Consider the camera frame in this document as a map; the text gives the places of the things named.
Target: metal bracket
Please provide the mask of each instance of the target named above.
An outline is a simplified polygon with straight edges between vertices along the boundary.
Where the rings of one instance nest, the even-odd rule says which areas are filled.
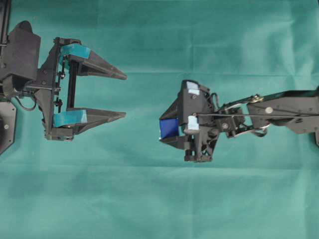
[[[0,154],[14,143],[16,107],[0,102]]]

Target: blue tape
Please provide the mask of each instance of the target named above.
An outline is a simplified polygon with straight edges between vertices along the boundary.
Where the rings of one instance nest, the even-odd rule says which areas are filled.
[[[163,119],[159,121],[161,138],[179,136],[178,119]]]
[[[65,111],[53,115],[53,126],[61,127],[68,124],[87,123],[86,110]]]
[[[73,43],[73,44],[62,46],[60,49],[60,53],[61,54],[59,58],[59,63],[62,64],[64,55],[73,55],[73,56],[78,56],[78,57],[88,59],[91,53],[91,49],[86,46]]]

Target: screw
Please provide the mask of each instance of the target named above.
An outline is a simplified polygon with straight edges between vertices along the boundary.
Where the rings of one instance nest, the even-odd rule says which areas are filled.
[[[228,125],[228,123],[223,123],[223,124],[221,125],[221,127],[222,127],[223,129],[228,129],[229,125]]]
[[[271,114],[272,112],[274,112],[274,109],[271,107],[267,107],[267,108],[265,108],[265,112],[268,114]]]
[[[263,101],[263,99],[264,99],[263,97],[256,94],[256,95],[251,97],[250,103],[257,103],[257,102]]]

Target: bolt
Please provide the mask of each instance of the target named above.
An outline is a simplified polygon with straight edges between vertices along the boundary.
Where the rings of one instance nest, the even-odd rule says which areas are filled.
[[[257,102],[263,101],[263,99],[264,99],[263,97],[261,97],[260,95],[256,94],[256,95],[251,97],[250,103],[257,103]]]
[[[72,139],[73,139],[73,137],[71,137],[71,136],[66,136],[66,137],[64,138],[64,141],[66,141],[66,142],[71,142]]]
[[[222,127],[223,129],[228,129],[229,125],[228,125],[228,123],[223,123],[223,124],[221,125],[221,127]]]
[[[265,112],[266,112],[267,114],[271,114],[272,112],[274,112],[274,109],[271,108],[271,107],[267,107],[267,108],[265,108]]]

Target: green fabric background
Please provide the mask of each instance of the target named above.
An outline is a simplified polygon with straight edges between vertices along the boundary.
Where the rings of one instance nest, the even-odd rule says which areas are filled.
[[[41,113],[18,108],[15,144],[0,157],[1,239],[319,237],[313,135],[223,135],[204,164],[158,142],[182,79],[223,103],[315,89],[317,0],[13,0],[11,10],[10,30],[29,20],[41,36],[40,65],[60,36],[127,73],[79,77],[75,101],[127,117],[67,143],[45,140]]]

